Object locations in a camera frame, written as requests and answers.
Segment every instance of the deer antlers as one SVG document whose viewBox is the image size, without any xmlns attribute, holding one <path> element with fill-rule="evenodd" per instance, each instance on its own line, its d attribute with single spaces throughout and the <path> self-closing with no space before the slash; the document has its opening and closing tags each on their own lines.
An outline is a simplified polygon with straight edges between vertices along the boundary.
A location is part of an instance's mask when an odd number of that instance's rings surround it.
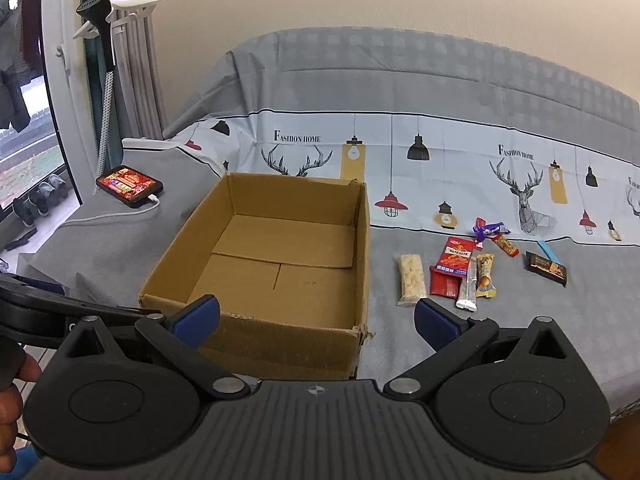
<svg viewBox="0 0 640 480">
<path fill-rule="evenodd" d="M 498 162 L 498 164 L 496 164 L 495 168 L 494 168 L 494 165 L 491 163 L 491 161 L 489 161 L 489 166 L 491 166 L 491 170 L 495 173 L 495 176 L 498 177 L 498 179 L 501 182 L 504 182 L 507 186 L 511 187 L 511 189 L 516 189 L 519 191 L 520 189 L 518 188 L 518 183 L 511 178 L 511 170 L 507 171 L 507 176 L 504 176 L 500 172 L 500 166 L 502 165 L 503 162 L 504 162 L 504 157 L 500 162 Z M 529 181 L 525 184 L 524 190 L 522 192 L 529 191 L 533 187 L 536 187 L 538 184 L 540 184 L 540 182 L 542 182 L 543 174 L 542 173 L 538 174 L 538 172 L 536 171 L 536 167 L 533 165 L 533 162 L 531 163 L 531 167 L 533 168 L 534 177 L 531 178 L 531 174 L 527 173 L 527 176 L 529 177 Z"/>
<path fill-rule="evenodd" d="M 629 205 L 631 206 L 631 209 L 634 210 L 634 215 L 636 216 L 640 216 L 640 210 L 636 210 L 636 207 L 634 206 L 633 201 L 631 200 L 631 191 L 633 188 L 629 188 L 628 191 L 626 192 L 626 201 L 629 203 Z"/>
<path fill-rule="evenodd" d="M 275 170 L 279 174 L 282 174 L 282 175 L 288 175 L 289 174 L 289 170 L 283 164 L 284 156 L 280 157 L 280 160 L 279 160 L 279 162 L 277 164 L 273 160 L 273 152 L 276 151 L 278 146 L 279 146 L 279 144 L 276 144 L 273 147 L 273 149 L 266 156 L 264 155 L 264 150 L 260 150 L 260 152 L 262 153 L 262 158 L 267 163 L 267 166 L 269 166 L 272 170 Z M 322 154 L 320 149 L 315 144 L 314 144 L 314 148 L 318 152 L 318 158 L 315 161 L 311 162 L 311 158 L 307 155 L 306 156 L 305 165 L 302 166 L 302 168 L 300 168 L 298 170 L 298 174 L 296 176 L 306 176 L 307 173 L 309 172 L 309 170 L 312 170 L 313 168 L 320 168 L 321 166 L 324 166 L 329 161 L 331 156 L 334 154 L 334 151 L 331 150 L 329 152 L 329 155 L 327 156 L 327 158 L 323 158 L 324 155 Z"/>
</svg>

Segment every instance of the white floor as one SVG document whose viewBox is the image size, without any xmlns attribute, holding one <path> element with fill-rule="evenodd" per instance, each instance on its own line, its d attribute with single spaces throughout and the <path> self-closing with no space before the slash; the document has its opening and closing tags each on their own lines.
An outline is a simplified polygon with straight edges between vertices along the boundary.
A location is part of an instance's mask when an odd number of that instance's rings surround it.
<svg viewBox="0 0 640 480">
<path fill-rule="evenodd" d="M 69 196 L 64 199 L 60 204 L 53 207 L 48 216 L 40 217 L 37 216 L 35 220 L 35 225 L 38 228 L 38 232 L 34 234 L 28 241 L 27 244 L 14 249 L 13 251 L 0 251 L 0 258 L 6 261 L 9 264 L 9 272 L 15 272 L 17 263 L 18 263 L 18 254 L 20 253 L 35 253 L 44 242 L 53 234 L 56 227 L 58 227 L 62 222 L 64 222 L 71 213 L 73 213 L 76 209 L 78 209 L 78 199 L 74 193 L 70 193 Z M 19 238 L 26 232 L 30 231 L 30 228 L 25 227 L 24 231 L 17 236 Z M 44 349 L 44 348 L 36 348 L 33 346 L 25 346 L 24 349 L 35 357 L 36 361 L 40 364 L 40 368 L 44 369 L 44 367 L 49 363 L 53 354 L 55 354 L 55 350 Z M 27 400 L 29 393 L 33 389 L 33 383 L 24 383 L 19 380 L 15 380 L 14 384 L 18 386 L 22 394 L 22 399 Z M 22 418 L 18 421 L 18 432 L 26 434 L 26 430 L 24 428 L 24 423 Z M 18 438 L 15 443 L 15 449 L 19 447 L 23 447 L 27 444 L 27 441 Z"/>
</svg>

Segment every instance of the hand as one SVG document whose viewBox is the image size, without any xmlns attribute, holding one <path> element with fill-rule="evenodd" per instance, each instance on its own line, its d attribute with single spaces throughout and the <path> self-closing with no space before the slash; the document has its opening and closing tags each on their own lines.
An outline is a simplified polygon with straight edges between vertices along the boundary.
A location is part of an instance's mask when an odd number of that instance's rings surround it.
<svg viewBox="0 0 640 480">
<path fill-rule="evenodd" d="M 27 359 L 18 372 L 18 379 L 33 383 L 42 371 L 36 359 L 27 354 Z M 22 415 L 22 396 L 15 384 L 0 392 L 0 473 L 9 473 L 15 465 L 15 437 L 18 419 Z"/>
</svg>

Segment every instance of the open cardboard box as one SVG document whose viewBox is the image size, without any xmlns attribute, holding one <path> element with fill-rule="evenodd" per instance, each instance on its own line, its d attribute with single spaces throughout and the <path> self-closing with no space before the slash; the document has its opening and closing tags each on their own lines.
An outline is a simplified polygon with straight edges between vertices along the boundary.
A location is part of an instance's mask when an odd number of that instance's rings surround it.
<svg viewBox="0 0 640 480">
<path fill-rule="evenodd" d="M 198 206 L 140 291 L 174 314 L 220 302 L 200 351 L 263 379 L 353 376 L 367 334 L 369 203 L 356 181 L 232 173 Z"/>
</svg>

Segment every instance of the glass door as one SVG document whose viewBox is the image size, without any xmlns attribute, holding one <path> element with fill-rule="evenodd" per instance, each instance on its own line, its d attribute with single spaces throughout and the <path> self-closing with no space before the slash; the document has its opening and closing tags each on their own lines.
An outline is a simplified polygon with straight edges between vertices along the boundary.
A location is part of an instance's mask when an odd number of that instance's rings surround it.
<svg viewBox="0 0 640 480">
<path fill-rule="evenodd" d="M 2 218 L 14 198 L 64 169 L 54 120 L 42 62 L 40 0 L 0 0 Z"/>
</svg>

